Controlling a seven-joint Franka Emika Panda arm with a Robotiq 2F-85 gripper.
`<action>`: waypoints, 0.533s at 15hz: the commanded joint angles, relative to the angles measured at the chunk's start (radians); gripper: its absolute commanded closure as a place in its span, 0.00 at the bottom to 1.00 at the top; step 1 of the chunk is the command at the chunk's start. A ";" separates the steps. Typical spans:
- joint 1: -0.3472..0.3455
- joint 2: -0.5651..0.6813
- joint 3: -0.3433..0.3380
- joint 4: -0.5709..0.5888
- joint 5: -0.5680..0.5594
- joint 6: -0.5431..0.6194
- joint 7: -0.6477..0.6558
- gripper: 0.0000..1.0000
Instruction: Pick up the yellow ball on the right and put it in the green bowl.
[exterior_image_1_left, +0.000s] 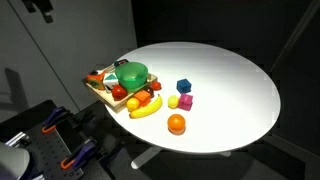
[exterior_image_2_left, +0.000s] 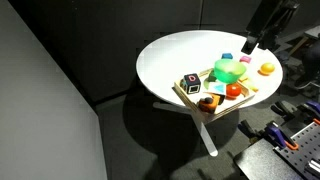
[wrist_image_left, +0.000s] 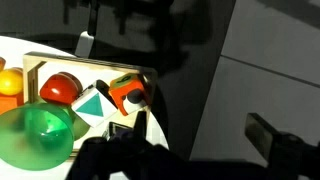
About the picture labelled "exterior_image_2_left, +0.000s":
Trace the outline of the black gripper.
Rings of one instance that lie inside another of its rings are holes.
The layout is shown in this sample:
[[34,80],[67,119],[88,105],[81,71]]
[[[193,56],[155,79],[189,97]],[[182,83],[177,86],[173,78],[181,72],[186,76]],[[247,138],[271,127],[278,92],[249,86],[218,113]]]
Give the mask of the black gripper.
[[241,51],[247,55],[250,55],[258,44],[258,41],[258,36],[248,35]]

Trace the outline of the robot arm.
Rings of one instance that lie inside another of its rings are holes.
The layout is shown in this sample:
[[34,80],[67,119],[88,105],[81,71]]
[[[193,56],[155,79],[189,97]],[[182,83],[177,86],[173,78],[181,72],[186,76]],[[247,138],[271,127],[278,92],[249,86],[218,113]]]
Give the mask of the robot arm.
[[250,55],[255,47],[274,50],[276,39],[299,8],[298,0],[262,0],[249,24],[241,51]]

